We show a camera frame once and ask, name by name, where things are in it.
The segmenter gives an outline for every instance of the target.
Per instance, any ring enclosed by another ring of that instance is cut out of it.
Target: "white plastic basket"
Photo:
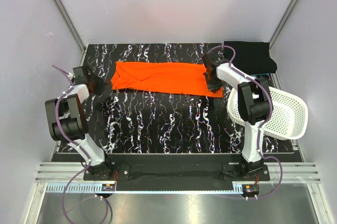
[[[273,114],[267,122],[264,134],[279,140],[301,138],[308,124],[308,107],[299,97],[270,87]],[[237,91],[232,89],[228,99],[227,112],[231,120],[244,126],[237,109]]]

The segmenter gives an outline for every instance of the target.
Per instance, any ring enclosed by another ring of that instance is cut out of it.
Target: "reflective floor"
[[[270,185],[261,186],[261,195]],[[37,223],[68,223],[62,214],[61,194],[47,193]],[[105,204],[89,194],[67,194],[66,209],[74,223],[97,224],[105,214]],[[206,223],[318,223],[305,185],[282,185],[272,196],[245,201],[241,196],[219,195],[121,195],[108,198],[113,209],[104,223],[113,224],[206,224]]]

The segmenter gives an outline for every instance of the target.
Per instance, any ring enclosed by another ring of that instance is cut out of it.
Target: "purple cable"
[[[80,146],[78,143],[76,143],[75,141],[72,141],[72,140],[66,135],[66,133],[65,133],[65,132],[63,131],[63,129],[62,129],[61,122],[60,122],[59,115],[58,115],[58,109],[59,109],[59,107],[60,107],[60,103],[61,103],[62,99],[63,99],[66,95],[68,95],[68,94],[74,89],[74,83],[70,80],[70,78],[68,77],[68,74],[65,73],[64,70],[62,70],[62,69],[60,69],[60,68],[58,68],[57,66],[54,66],[54,65],[53,65],[53,67],[54,67],[55,69],[57,69],[58,71],[60,71],[60,72],[67,78],[67,80],[68,80],[68,81],[71,83],[71,85],[72,85],[71,88],[69,88],[66,92],[63,92],[63,94],[58,98],[58,100],[57,100],[57,102],[56,102],[56,105],[55,105],[55,116],[56,116],[56,123],[57,123],[57,126],[58,126],[58,128],[59,128],[59,130],[60,130],[60,132],[61,132],[61,135],[62,135],[67,141],[69,141],[71,144],[74,144],[76,147],[78,147],[78,148],[85,154],[85,156],[86,156],[86,157],[88,158],[88,160],[89,160],[89,161],[88,161],[88,164],[86,165],[86,167],[85,167],[84,169],[80,170],[78,173],[76,173],[76,174],[69,180],[69,182],[68,182],[67,185],[65,186],[65,188],[64,188],[64,190],[63,190],[63,193],[62,193],[62,212],[63,212],[63,214],[64,214],[64,217],[67,219],[67,221],[68,221],[69,223],[75,224],[75,223],[69,218],[69,216],[68,216],[68,214],[67,214],[67,211],[65,210],[65,206],[64,206],[65,194],[66,194],[66,191],[67,191],[69,185],[71,184],[71,182],[72,182],[72,181],[73,181],[79,174],[81,174],[81,173],[83,173],[83,172],[85,172],[86,170],[89,169],[89,167],[90,167],[90,165],[91,165],[91,158],[90,158],[89,153],[86,152],[85,149],[83,149],[82,146]],[[102,224],[102,223],[105,221],[105,219],[106,219],[106,217],[107,217],[107,214],[108,214],[108,202],[107,202],[107,200],[106,200],[105,198],[103,198],[103,199],[104,199],[104,202],[105,202],[105,204],[106,204],[106,213],[105,213],[105,216],[104,216],[103,220],[102,220],[99,224]]]
[[[260,129],[261,129],[262,126],[263,126],[264,124],[266,124],[266,123],[270,120],[270,118],[272,117],[272,114],[273,114],[273,103],[272,103],[272,99],[271,99],[270,95],[268,94],[268,92],[266,91],[266,89],[264,89],[264,87],[263,87],[259,82],[257,82],[254,78],[250,77],[249,75],[244,74],[241,70],[237,69],[235,66],[232,66],[232,61],[233,61],[234,58],[235,58],[235,49],[234,49],[233,47],[227,46],[227,45],[219,45],[219,46],[216,46],[216,47],[210,49],[210,50],[207,52],[207,54],[210,53],[210,52],[212,52],[212,51],[214,51],[215,49],[218,49],[218,48],[229,48],[229,49],[231,49],[231,50],[233,51],[233,57],[231,58],[231,60],[230,60],[230,62],[229,62],[229,67],[230,67],[230,69],[232,69],[233,71],[235,71],[236,73],[238,73],[240,76],[242,76],[242,77],[244,77],[244,78],[250,80],[250,81],[253,82],[254,84],[256,84],[256,85],[262,90],[262,92],[266,95],[266,97],[267,97],[268,104],[269,104],[269,114],[268,114],[266,120],[264,120],[264,122],[261,123],[261,124],[259,125],[259,131],[257,132],[257,150],[260,150],[260,141],[259,141],[260,135],[261,135]],[[274,193],[279,189],[279,187],[280,187],[280,185],[281,185],[281,182],[282,182],[282,179],[283,179],[283,169],[282,169],[282,164],[281,164],[281,162],[280,162],[276,157],[274,157],[274,156],[264,157],[264,156],[262,155],[262,152],[261,152],[261,151],[259,151],[259,155],[260,155],[261,158],[264,159],[264,160],[267,160],[267,159],[274,159],[274,160],[279,164],[279,166],[280,166],[280,173],[281,173],[281,175],[280,175],[280,181],[279,181],[279,183],[277,184],[277,186],[275,187],[275,189],[274,189],[273,191],[271,191],[270,193],[268,193],[268,194],[266,194],[266,195],[263,195],[263,196],[260,196],[260,197],[259,197],[259,198],[262,198],[262,199],[263,199],[263,198],[266,198],[266,197],[268,197],[268,196],[274,194]]]

